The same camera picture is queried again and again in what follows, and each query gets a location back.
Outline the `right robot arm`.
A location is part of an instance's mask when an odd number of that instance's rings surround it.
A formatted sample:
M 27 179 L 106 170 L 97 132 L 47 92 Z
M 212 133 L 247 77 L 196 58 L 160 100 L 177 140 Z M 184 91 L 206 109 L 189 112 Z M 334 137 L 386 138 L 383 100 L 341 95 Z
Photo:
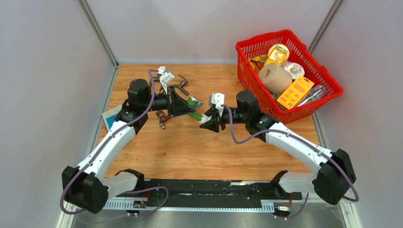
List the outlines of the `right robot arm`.
M 230 127 L 236 144 L 244 144 L 253 138 L 274 145 L 305 164 L 310 173 L 279 172 L 271 185 L 272 195 L 278 199 L 289 193 L 314 193 L 328 204 L 341 200 L 358 202 L 355 171 L 349 154 L 317 145 L 290 130 L 275 117 L 261 111 L 258 100 L 251 91 L 236 95 L 237 106 L 225 104 L 225 95 L 212 93 L 209 110 L 202 114 L 200 128 L 214 132 Z

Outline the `white plastic elbow fitting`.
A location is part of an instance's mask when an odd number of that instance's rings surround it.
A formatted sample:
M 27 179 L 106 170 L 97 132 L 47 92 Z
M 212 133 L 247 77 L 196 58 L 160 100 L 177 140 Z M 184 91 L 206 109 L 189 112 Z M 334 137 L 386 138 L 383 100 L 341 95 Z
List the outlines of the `white plastic elbow fitting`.
M 210 119 L 211 119 L 211 116 L 202 114 L 199 123 L 204 124 L 204 123 L 208 122 Z

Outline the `green plastic faucet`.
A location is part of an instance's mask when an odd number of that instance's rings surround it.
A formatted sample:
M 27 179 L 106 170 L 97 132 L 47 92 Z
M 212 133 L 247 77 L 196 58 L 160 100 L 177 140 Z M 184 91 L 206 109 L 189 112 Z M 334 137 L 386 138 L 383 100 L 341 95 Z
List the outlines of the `green plastic faucet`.
M 193 111 L 188 113 L 187 115 L 196 119 L 197 121 L 201 121 L 202 114 L 200 114 L 196 111 L 196 107 L 200 106 L 199 100 L 194 96 L 189 96 L 189 98 L 187 99 L 186 102 L 193 109 Z

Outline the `red plastic shopping basket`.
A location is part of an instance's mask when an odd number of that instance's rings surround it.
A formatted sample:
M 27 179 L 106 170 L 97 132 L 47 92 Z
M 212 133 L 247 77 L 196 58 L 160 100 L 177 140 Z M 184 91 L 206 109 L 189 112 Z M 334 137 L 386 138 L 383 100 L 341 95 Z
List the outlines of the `red plastic shopping basket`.
M 283 44 L 290 50 L 289 61 L 300 64 L 305 70 L 305 77 L 326 89 L 324 97 L 283 111 L 262 84 L 257 72 L 252 68 L 249 59 L 268 53 L 275 44 Z M 325 66 L 320 65 L 308 51 L 307 46 L 293 33 L 284 29 L 264 33 L 239 41 L 235 48 L 238 53 L 238 79 L 245 90 L 250 90 L 258 99 L 262 111 L 287 124 L 312 115 L 328 101 L 343 94 L 342 86 L 334 79 Z

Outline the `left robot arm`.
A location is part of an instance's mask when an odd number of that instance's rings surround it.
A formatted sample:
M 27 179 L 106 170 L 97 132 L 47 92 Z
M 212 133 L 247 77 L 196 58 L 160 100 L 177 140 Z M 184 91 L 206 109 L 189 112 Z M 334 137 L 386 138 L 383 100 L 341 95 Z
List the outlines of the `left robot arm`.
M 134 139 L 148 120 L 149 111 L 166 110 L 171 117 L 195 113 L 195 105 L 180 97 L 174 86 L 164 94 L 155 92 L 154 82 L 135 79 L 130 83 L 127 99 L 122 104 L 115 122 L 100 144 L 76 167 L 67 166 L 62 172 L 63 192 L 60 207 L 66 214 L 64 202 L 71 203 L 93 214 L 100 212 L 110 198 L 129 192 L 134 197 L 143 195 L 143 174 L 128 169 L 107 178 L 105 174 L 121 150 Z

